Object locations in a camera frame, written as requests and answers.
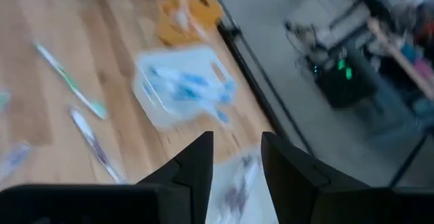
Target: concrete floor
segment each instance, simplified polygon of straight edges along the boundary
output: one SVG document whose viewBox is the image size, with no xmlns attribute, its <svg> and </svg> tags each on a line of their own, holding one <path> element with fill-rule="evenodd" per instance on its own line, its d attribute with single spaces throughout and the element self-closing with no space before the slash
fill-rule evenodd
<svg viewBox="0 0 434 224">
<path fill-rule="evenodd" d="M 283 21 L 311 22 L 327 26 L 334 17 L 350 6 L 349 0 L 220 0 L 243 32 L 237 41 L 250 70 L 257 76 L 261 90 L 288 129 L 292 142 L 303 148 L 291 123 L 282 115 L 266 84 L 268 77 L 290 112 L 315 156 L 325 163 L 372 186 L 387 185 L 399 166 L 420 138 L 413 128 L 395 138 L 373 140 L 387 128 L 409 120 L 403 104 L 391 100 L 396 96 L 387 84 L 381 86 L 372 101 L 362 101 L 351 109 L 332 109 L 313 83 L 308 71 L 297 65 L 300 53 L 288 41 Z M 368 12 L 359 8 L 345 23 L 334 29 L 344 35 L 352 26 L 363 22 Z M 400 185 L 429 186 L 434 184 L 430 164 L 434 144 L 428 142 Z"/>
</svg>

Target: orange object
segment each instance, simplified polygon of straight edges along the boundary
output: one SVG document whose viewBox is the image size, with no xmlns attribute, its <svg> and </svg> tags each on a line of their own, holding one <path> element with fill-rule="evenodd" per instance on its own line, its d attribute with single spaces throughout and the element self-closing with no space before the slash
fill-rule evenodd
<svg viewBox="0 0 434 224">
<path fill-rule="evenodd" d="M 187 26 L 176 18 L 180 12 L 188 21 Z M 202 42 L 205 33 L 215 28 L 222 15 L 216 0 L 163 0 L 159 4 L 157 34 L 170 45 Z"/>
</svg>

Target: wooden tabletop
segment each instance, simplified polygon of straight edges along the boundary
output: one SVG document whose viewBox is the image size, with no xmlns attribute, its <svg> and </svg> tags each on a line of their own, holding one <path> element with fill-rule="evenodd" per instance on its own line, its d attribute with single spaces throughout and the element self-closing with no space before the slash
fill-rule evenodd
<svg viewBox="0 0 434 224">
<path fill-rule="evenodd" d="M 407 75 L 414 81 L 419 89 L 425 94 L 425 96 L 431 100 L 434 100 L 434 85 L 425 79 L 408 61 L 408 59 L 401 53 L 398 48 L 389 42 L 389 38 L 380 28 L 380 25 L 376 19 L 368 20 L 368 28 L 376 36 L 377 40 L 385 48 L 385 50 L 394 57 L 394 60 L 399 64 Z"/>
<path fill-rule="evenodd" d="M 215 160 L 257 145 L 271 127 L 218 33 L 212 47 L 234 77 L 238 92 L 228 108 L 233 127 L 204 115 L 173 130 L 154 129 L 131 89 L 137 53 L 163 47 L 155 35 L 158 0 L 0 0 L 0 88 L 11 92 L 0 114 L 0 152 L 20 141 L 29 158 L 0 188 L 19 183 L 112 183 L 67 111 L 77 106 L 102 148 L 135 183 L 158 169 L 207 130 Z M 100 120 L 68 89 L 34 49 L 37 40 L 65 66 L 84 94 L 103 101 Z"/>
</svg>

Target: white toothbrush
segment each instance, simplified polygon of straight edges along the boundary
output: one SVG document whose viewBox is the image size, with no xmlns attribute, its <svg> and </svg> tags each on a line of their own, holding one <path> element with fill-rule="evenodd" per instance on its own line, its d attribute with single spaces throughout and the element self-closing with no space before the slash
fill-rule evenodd
<svg viewBox="0 0 434 224">
<path fill-rule="evenodd" d="M 107 158 L 106 153 L 104 150 L 102 150 L 102 147 L 100 146 L 100 143 L 96 139 L 94 133 L 92 132 L 92 129 L 87 124 L 85 118 L 73 107 L 69 108 L 69 113 L 71 117 L 73 118 L 75 124 L 80 129 L 81 133 L 83 134 L 84 138 L 86 139 L 88 145 L 94 152 L 95 156 L 98 158 L 102 166 L 107 170 L 107 172 L 110 174 L 112 179 L 119 184 L 124 184 L 125 180 L 123 177 L 116 172 L 116 170 L 112 167 L 112 165 L 109 162 L 109 159 Z"/>
<path fill-rule="evenodd" d="M 41 53 L 41 55 L 51 64 L 51 66 L 59 72 L 59 74 L 63 77 L 66 84 L 68 84 L 69 88 L 77 95 L 81 101 L 87 105 L 92 112 L 94 112 L 99 118 L 105 119 L 107 117 L 107 112 L 104 106 L 97 101 L 90 102 L 83 93 L 80 92 L 79 88 L 75 81 L 69 76 L 69 74 L 65 71 L 63 66 L 48 52 L 48 50 L 43 47 L 41 44 L 34 42 L 36 49 Z"/>
</svg>

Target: green light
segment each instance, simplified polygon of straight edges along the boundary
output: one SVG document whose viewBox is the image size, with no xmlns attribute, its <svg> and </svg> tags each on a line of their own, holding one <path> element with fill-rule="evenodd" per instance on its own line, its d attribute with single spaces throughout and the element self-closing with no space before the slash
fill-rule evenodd
<svg viewBox="0 0 434 224">
<path fill-rule="evenodd" d="M 347 77 L 347 79 L 351 79 L 353 77 L 353 71 L 351 70 L 351 68 L 345 69 L 345 76 Z"/>
<path fill-rule="evenodd" d="M 338 70 L 345 68 L 345 60 L 341 59 L 338 61 Z"/>
</svg>

